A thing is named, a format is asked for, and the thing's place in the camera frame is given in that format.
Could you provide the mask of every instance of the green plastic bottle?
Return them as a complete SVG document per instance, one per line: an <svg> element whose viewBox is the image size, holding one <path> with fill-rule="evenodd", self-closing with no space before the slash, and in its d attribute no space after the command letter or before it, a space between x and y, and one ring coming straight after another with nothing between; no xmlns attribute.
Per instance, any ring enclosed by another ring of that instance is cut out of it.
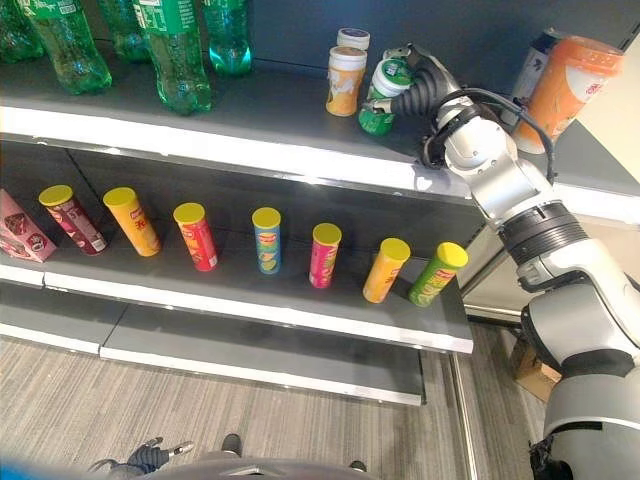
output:
<svg viewBox="0 0 640 480"><path fill-rule="evenodd" d="M79 0L20 0L20 6L64 88L79 94L111 86L111 74L96 50Z"/></svg>
<svg viewBox="0 0 640 480"><path fill-rule="evenodd" d="M131 0L98 0L102 16L109 25L116 55L131 62L151 60L144 33L138 25Z"/></svg>
<svg viewBox="0 0 640 480"><path fill-rule="evenodd" d="M251 71L247 0L203 0L209 32L209 57L216 73L244 75Z"/></svg>
<svg viewBox="0 0 640 480"><path fill-rule="evenodd" d="M0 62L16 63L42 55L42 44L15 0L1 0Z"/></svg>
<svg viewBox="0 0 640 480"><path fill-rule="evenodd" d="M395 97L409 88L412 83L411 72L404 60L398 58L383 60L378 63L373 73L367 100ZM393 118L393 113L374 113L365 109L361 109L358 114L358 122L363 130L376 136L389 133Z"/></svg>
<svg viewBox="0 0 640 480"><path fill-rule="evenodd" d="M419 307L431 305L433 299L456 276L456 272L468 262L469 256L460 245L441 243L409 290L409 300Z"/></svg>
<svg viewBox="0 0 640 480"><path fill-rule="evenodd" d="M211 110L193 0L135 0L160 99L180 115Z"/></svg>

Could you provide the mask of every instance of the pink chip can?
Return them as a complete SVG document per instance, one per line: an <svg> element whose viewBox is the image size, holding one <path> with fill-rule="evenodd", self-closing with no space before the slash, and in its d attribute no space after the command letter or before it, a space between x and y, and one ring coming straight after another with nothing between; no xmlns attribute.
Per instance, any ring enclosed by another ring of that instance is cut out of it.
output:
<svg viewBox="0 0 640 480"><path fill-rule="evenodd" d="M54 185L46 188L40 193L38 200L84 253L97 255L107 248L107 242L91 223L70 186Z"/></svg>
<svg viewBox="0 0 640 480"><path fill-rule="evenodd" d="M313 229L313 247L309 281L315 288L331 285L342 232L332 223L320 223Z"/></svg>

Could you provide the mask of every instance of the white shelf edge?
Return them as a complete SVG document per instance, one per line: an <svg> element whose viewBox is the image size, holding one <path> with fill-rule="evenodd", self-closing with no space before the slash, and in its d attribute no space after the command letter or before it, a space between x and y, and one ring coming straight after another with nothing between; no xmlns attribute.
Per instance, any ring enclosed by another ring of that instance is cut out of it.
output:
<svg viewBox="0 0 640 480"><path fill-rule="evenodd" d="M0 335L98 355L100 344L0 323Z"/></svg>
<svg viewBox="0 0 640 480"><path fill-rule="evenodd" d="M109 360L120 360L125 362L153 365L157 367L174 368L190 372L207 373L224 377L267 382L282 385L285 387L299 387L310 390L321 390L325 392L367 398L370 400L379 400L382 402L402 403L405 405L414 406L420 406L422 404L421 395L393 392L379 388L364 387L361 385L350 385L340 382L333 382L330 380L321 380L299 375L292 375L289 373L254 370L251 368L235 367L232 365L202 362L198 360L187 360L183 358L169 357L154 353L140 353L102 347L100 348L100 357Z"/></svg>
<svg viewBox="0 0 640 480"><path fill-rule="evenodd" d="M0 280L42 288L44 285L44 272L0 264Z"/></svg>
<svg viewBox="0 0 640 480"><path fill-rule="evenodd" d="M432 180L416 174L413 163L114 118L18 107L0 108L2 132L5 134L100 145L105 147L104 152L114 155L119 155L120 149L165 157L175 155L285 173L311 184L337 180L424 193L429 193L433 185Z"/></svg>
<svg viewBox="0 0 640 480"><path fill-rule="evenodd" d="M461 353L471 353L473 350L473 340L471 339L456 338L450 335L410 330L388 325L372 324L360 320L350 320L344 317L322 315L291 308L205 297L202 295L50 272L45 273L44 283L47 288L142 302L145 304L164 306L169 310L177 307L191 311L256 318L284 326L341 332L359 337L409 344L417 349L431 348L434 350L450 350Z"/></svg>

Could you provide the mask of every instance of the bottle cap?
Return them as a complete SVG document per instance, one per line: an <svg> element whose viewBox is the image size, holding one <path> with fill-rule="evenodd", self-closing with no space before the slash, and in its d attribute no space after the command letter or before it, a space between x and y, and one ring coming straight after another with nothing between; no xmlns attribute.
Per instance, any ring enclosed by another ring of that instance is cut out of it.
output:
<svg viewBox="0 0 640 480"><path fill-rule="evenodd" d="M342 232L333 223L319 223L313 229L313 241L327 247L338 245Z"/></svg>
<svg viewBox="0 0 640 480"><path fill-rule="evenodd" d="M398 262L406 262L411 256L409 245L399 238L386 238L380 244L380 253Z"/></svg>
<svg viewBox="0 0 640 480"><path fill-rule="evenodd" d="M253 224L258 228L276 228L280 225L280 212L275 208L262 207L253 212L251 215Z"/></svg>
<svg viewBox="0 0 640 480"><path fill-rule="evenodd" d="M404 60L390 58L378 63L373 73L372 83L381 95L390 98L409 88L413 78Z"/></svg>
<svg viewBox="0 0 640 480"><path fill-rule="evenodd" d="M181 225L198 223L204 218L204 207L199 203L183 203L173 211L173 219Z"/></svg>
<svg viewBox="0 0 640 480"><path fill-rule="evenodd" d="M68 202L72 196L73 190L69 185L53 185L40 193L38 201L45 207L55 207Z"/></svg>
<svg viewBox="0 0 640 480"><path fill-rule="evenodd" d="M336 45L366 50L369 48L370 39L371 35L365 30L360 30L359 28L341 28L338 30Z"/></svg>
<svg viewBox="0 0 640 480"><path fill-rule="evenodd" d="M114 188L102 197L102 201L107 207L121 207L135 201L135 199L136 192L129 187Z"/></svg>
<svg viewBox="0 0 640 480"><path fill-rule="evenodd" d="M437 257L447 265L462 268L469 262L469 255L460 245L453 242L442 242L436 249Z"/></svg>

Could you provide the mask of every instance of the pink box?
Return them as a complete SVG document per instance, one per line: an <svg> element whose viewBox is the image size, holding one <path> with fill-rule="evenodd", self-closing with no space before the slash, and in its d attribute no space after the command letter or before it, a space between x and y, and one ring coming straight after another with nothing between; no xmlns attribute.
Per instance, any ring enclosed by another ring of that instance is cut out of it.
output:
<svg viewBox="0 0 640 480"><path fill-rule="evenodd" d="M11 257L44 262L56 246L0 188L0 248Z"/></svg>

